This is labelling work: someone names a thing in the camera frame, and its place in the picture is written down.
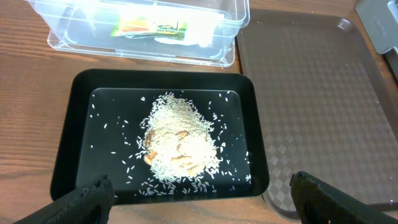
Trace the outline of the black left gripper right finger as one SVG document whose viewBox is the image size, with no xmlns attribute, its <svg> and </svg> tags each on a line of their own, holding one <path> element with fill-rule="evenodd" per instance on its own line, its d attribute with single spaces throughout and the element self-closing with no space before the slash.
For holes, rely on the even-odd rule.
<svg viewBox="0 0 398 224">
<path fill-rule="evenodd" d="M 302 223 L 397 224 L 397 219 L 304 171 L 292 176 L 290 188 Z"/>
</svg>

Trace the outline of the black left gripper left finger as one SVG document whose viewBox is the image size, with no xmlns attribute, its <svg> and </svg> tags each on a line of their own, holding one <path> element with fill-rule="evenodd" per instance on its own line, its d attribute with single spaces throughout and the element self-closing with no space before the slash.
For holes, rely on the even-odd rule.
<svg viewBox="0 0 398 224">
<path fill-rule="evenodd" d="M 107 224 L 113 205 L 111 179 L 100 175 L 15 224 Z"/>
</svg>

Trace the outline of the rice food waste pile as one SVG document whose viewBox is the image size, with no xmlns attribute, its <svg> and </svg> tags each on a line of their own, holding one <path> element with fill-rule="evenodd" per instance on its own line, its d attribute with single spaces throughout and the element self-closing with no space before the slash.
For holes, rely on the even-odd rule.
<svg viewBox="0 0 398 224">
<path fill-rule="evenodd" d="M 92 91 L 77 183 L 98 174 L 128 203 L 246 195 L 253 181 L 240 97 L 224 90 Z"/>
</svg>

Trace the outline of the yellow green snack wrapper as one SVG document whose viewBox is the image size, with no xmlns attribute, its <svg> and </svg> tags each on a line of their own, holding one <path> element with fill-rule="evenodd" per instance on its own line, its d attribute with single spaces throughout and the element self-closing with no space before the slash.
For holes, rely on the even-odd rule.
<svg viewBox="0 0 398 224">
<path fill-rule="evenodd" d="M 111 37 L 165 37 L 183 40 L 188 27 L 186 21 L 149 19 L 148 17 L 120 18 Z"/>
</svg>

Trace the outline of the white plastic bag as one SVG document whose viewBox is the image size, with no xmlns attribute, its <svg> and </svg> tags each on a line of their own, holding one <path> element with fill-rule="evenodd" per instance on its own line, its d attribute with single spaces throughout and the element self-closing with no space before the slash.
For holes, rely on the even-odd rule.
<svg viewBox="0 0 398 224">
<path fill-rule="evenodd" d="M 131 4 L 119 10 L 120 18 L 148 17 L 149 19 L 186 21 L 188 27 L 183 40 L 165 37 L 153 38 L 155 41 L 170 45 L 199 45 L 207 47 L 213 41 L 213 33 L 224 15 L 193 8 L 161 6 L 157 4 Z"/>
</svg>

